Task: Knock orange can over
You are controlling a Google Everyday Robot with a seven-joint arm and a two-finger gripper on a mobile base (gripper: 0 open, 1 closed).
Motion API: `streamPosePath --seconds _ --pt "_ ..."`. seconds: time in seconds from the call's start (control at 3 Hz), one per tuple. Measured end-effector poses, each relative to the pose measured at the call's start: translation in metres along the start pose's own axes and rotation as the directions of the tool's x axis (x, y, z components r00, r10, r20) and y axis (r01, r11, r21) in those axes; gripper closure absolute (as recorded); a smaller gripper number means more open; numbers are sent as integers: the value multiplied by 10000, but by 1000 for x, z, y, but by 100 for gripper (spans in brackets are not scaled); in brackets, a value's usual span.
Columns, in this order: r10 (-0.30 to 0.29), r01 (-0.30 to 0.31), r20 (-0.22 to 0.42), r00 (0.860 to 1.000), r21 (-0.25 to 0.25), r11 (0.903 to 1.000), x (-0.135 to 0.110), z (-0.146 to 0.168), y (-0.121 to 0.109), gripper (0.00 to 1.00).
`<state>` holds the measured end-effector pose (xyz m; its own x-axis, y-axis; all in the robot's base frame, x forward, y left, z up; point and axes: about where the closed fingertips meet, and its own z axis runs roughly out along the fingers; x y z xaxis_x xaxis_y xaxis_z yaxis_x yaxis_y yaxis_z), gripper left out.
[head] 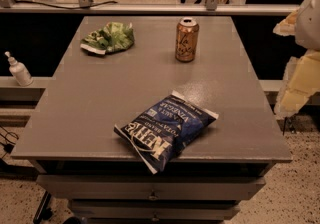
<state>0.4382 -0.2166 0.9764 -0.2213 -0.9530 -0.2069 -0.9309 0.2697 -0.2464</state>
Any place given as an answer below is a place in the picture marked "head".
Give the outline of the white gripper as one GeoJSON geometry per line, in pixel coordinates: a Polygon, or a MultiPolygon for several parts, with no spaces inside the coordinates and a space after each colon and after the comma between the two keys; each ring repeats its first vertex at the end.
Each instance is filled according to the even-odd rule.
{"type": "Polygon", "coordinates": [[[300,57],[291,57],[286,65],[282,86],[276,98],[274,112],[279,118],[297,114],[311,96],[320,90],[320,0],[304,0],[299,10],[291,12],[273,33],[294,36],[295,42],[306,48],[300,57]]]}

